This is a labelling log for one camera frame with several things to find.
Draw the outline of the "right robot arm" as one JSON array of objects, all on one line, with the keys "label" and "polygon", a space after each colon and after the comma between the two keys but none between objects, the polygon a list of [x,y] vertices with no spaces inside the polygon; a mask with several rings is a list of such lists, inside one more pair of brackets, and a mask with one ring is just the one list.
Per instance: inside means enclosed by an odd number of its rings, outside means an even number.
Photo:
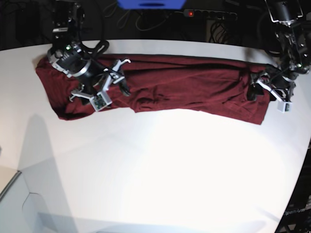
[{"label": "right robot arm", "polygon": [[109,67],[102,65],[98,59],[109,48],[109,42],[101,38],[93,48],[84,45],[81,38],[84,18],[85,12],[79,0],[55,1],[52,47],[47,58],[53,68],[79,82],[79,86],[71,91],[69,100],[79,98],[98,112],[112,104],[107,93],[111,85],[118,85],[124,96],[130,96],[121,68],[130,60],[117,59]]}]

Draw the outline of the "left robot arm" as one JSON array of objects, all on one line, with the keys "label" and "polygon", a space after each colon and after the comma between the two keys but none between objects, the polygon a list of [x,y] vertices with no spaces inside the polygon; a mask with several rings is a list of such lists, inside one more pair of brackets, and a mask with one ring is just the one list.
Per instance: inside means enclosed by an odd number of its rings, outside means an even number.
[{"label": "left robot arm", "polygon": [[267,0],[263,17],[269,17],[275,27],[280,52],[266,53],[279,59],[279,64],[266,65],[264,70],[251,73],[247,99],[255,101],[267,91],[276,100],[290,102],[299,75],[311,70],[311,26],[305,21],[303,9],[297,0]]}]

